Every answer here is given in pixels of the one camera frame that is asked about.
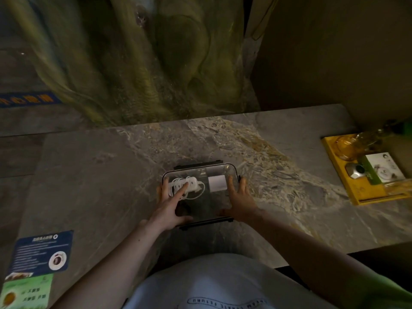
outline white adapter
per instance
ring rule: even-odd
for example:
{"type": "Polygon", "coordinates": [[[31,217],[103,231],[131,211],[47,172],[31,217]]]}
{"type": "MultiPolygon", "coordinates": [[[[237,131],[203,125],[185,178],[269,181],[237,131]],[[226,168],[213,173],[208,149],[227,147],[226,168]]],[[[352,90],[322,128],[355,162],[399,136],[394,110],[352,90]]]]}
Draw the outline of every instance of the white adapter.
{"type": "Polygon", "coordinates": [[[169,196],[172,197],[174,194],[176,194],[178,192],[178,190],[180,190],[186,182],[189,183],[189,186],[188,186],[186,192],[180,198],[181,200],[182,199],[195,199],[195,198],[198,198],[205,191],[206,187],[205,187],[204,183],[202,181],[197,181],[197,179],[195,177],[176,178],[172,182],[169,182],[169,191],[168,191],[169,196]],[[200,191],[202,191],[202,192],[199,195],[197,195],[193,198],[188,198],[188,193],[190,193],[190,192],[200,192],[200,191]]]}

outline hand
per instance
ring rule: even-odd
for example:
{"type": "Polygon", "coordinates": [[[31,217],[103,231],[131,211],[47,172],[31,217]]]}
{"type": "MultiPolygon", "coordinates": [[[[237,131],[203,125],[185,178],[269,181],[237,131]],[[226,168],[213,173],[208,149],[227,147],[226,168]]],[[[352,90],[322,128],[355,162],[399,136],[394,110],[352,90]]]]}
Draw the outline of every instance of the hand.
{"type": "Polygon", "coordinates": [[[236,192],[233,186],[233,177],[229,176],[227,190],[229,191],[229,200],[232,207],[230,209],[220,210],[220,216],[229,216],[237,221],[245,222],[251,213],[259,209],[253,197],[250,195],[246,178],[241,178],[239,189],[236,192]]]}
{"type": "Polygon", "coordinates": [[[175,214],[178,201],[185,193],[189,184],[185,183],[185,185],[178,190],[173,197],[170,197],[168,194],[168,184],[169,178],[166,177],[163,180],[163,186],[160,185],[157,187],[157,206],[149,219],[149,222],[152,222],[160,228],[161,232],[165,230],[172,230],[176,225],[188,223],[193,220],[193,217],[178,217],[175,214]]]}

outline stone table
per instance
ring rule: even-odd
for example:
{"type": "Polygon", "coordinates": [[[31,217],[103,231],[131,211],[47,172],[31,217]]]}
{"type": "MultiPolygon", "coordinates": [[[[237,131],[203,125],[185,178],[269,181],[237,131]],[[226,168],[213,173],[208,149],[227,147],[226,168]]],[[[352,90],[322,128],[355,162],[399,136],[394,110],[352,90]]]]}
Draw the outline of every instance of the stone table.
{"type": "MultiPolygon", "coordinates": [[[[412,214],[403,202],[349,202],[320,139],[355,131],[342,105],[324,105],[49,134],[19,237],[74,230],[53,303],[148,217],[166,171],[221,159],[249,179],[260,207],[345,253],[411,240],[412,214]]],[[[286,264],[254,230],[233,222],[174,229],[155,244],[145,270],[159,254],[165,267],[215,252],[286,264]]]]}

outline transparent storage box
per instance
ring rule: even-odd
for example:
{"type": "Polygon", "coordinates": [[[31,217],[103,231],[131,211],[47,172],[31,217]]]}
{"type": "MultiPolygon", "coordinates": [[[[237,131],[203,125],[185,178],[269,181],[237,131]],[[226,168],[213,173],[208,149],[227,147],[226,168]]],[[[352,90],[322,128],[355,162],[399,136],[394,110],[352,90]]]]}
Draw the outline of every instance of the transparent storage box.
{"type": "MultiPolygon", "coordinates": [[[[215,180],[218,180],[220,183],[223,182],[223,177],[218,176],[224,176],[225,181],[227,181],[230,175],[233,177],[233,185],[237,191],[240,178],[236,168],[232,164],[224,163],[222,160],[187,166],[176,166],[173,171],[168,171],[163,175],[162,181],[168,177],[169,183],[176,178],[195,177],[205,185],[204,192],[198,198],[184,199],[178,202],[176,214],[178,216],[190,215],[194,219],[191,223],[181,225],[179,227],[180,229],[187,230],[206,224],[233,221],[231,217],[219,216],[220,209],[230,208],[227,188],[211,192],[209,185],[209,182],[212,182],[212,189],[215,189],[216,186],[213,183],[215,180]]],[[[192,196],[197,196],[197,193],[190,192],[188,194],[188,197],[192,196]]]]}

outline yellow tray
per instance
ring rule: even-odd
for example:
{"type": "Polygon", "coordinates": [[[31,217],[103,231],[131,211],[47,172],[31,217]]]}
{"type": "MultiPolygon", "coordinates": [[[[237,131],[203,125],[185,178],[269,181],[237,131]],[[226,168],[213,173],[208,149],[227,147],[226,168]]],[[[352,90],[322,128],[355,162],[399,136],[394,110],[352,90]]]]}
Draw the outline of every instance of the yellow tray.
{"type": "Polygon", "coordinates": [[[358,179],[352,179],[346,172],[345,165],[347,161],[341,160],[332,151],[332,144],[340,135],[326,137],[322,139],[322,143],[325,146],[327,154],[333,163],[340,179],[345,186],[348,196],[353,205],[367,205],[372,203],[378,203],[382,201],[393,201],[396,199],[408,198],[408,194],[388,195],[382,184],[371,185],[367,177],[360,177],[358,179]]]}

